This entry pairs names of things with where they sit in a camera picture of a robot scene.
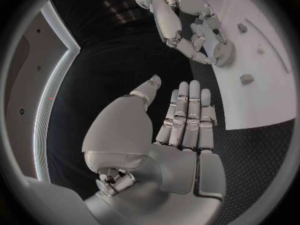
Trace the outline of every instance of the robotic hand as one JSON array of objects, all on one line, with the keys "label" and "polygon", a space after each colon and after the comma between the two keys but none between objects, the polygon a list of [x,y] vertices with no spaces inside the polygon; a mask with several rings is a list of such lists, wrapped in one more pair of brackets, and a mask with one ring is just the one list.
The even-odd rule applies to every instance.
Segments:
[{"label": "robotic hand", "polygon": [[[222,162],[213,154],[217,119],[210,91],[201,91],[196,80],[182,82],[152,143],[146,111],[160,86],[161,79],[153,76],[109,104],[91,125],[82,151],[89,169],[99,174],[100,192],[86,203],[95,211],[100,198],[134,224],[175,224],[184,218],[207,224],[226,191]],[[176,218],[180,213],[186,216]],[[95,216],[103,222],[102,213]]]},{"label": "robotic hand", "polygon": [[[135,0],[144,9],[150,9],[161,40],[170,48],[179,50],[189,59],[218,67],[230,65],[235,58],[235,45],[227,39],[222,31],[220,21],[212,7],[205,0]],[[181,36],[182,23],[175,10],[195,16],[191,24],[193,36],[187,40]],[[219,44],[212,57],[200,52],[205,42],[202,23],[208,24]]]}]

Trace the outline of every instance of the led light strip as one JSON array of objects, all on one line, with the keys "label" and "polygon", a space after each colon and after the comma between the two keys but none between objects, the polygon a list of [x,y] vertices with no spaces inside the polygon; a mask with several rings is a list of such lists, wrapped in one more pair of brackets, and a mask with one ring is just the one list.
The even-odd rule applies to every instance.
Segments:
[{"label": "led light strip", "polygon": [[81,48],[66,28],[50,1],[41,9],[41,13],[68,49],[55,66],[42,92],[33,130],[33,157],[36,175],[38,180],[50,182],[47,164],[47,131],[49,120],[60,86],[73,61],[80,53]]}]

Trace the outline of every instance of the white light strip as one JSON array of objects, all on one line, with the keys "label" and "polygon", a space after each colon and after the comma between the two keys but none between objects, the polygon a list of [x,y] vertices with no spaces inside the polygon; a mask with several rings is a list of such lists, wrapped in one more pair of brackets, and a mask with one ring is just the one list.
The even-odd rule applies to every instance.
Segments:
[{"label": "white light strip", "polygon": [[80,46],[68,31],[50,1],[41,9],[41,13],[68,49],[51,73],[42,92],[35,115],[33,130],[35,171],[39,181],[50,182],[47,164],[47,131],[49,120],[56,95],[73,61],[80,53]]}]

